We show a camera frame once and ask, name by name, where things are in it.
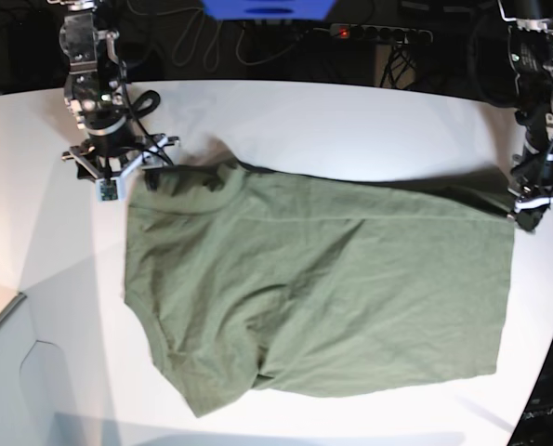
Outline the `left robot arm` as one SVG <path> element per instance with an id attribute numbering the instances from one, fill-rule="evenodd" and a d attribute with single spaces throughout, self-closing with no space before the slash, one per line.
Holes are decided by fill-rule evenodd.
<path id="1" fill-rule="evenodd" d="M 467 70 L 480 98 L 496 108 L 512 108 L 525 129 L 522 152 L 513 160 L 508 187 L 515 197 L 509 212 L 517 226 L 533 232 L 553 205 L 553 1 L 501 1 L 507 26 L 507 61 L 514 98 L 488 94 L 478 76 L 478 40 L 489 12 L 476 16 L 467 41 Z"/>

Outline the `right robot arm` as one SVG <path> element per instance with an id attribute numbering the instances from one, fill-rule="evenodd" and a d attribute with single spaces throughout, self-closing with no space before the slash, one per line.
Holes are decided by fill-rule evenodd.
<path id="1" fill-rule="evenodd" d="M 147 90 L 129 97 L 128 64 L 117 51 L 120 33 L 102 17 L 101 1 L 62 4 L 67 12 L 59 46 L 69 62 L 64 103 L 86 139 L 61 160 L 75 163 L 76 176 L 94 184 L 101 202 L 124 199 L 127 179 L 136 171 L 149 190 L 157 190 L 161 173 L 173 165 L 165 149 L 178 143 L 177 137 L 150 133 L 142 123 L 160 106 L 160 95 Z"/>

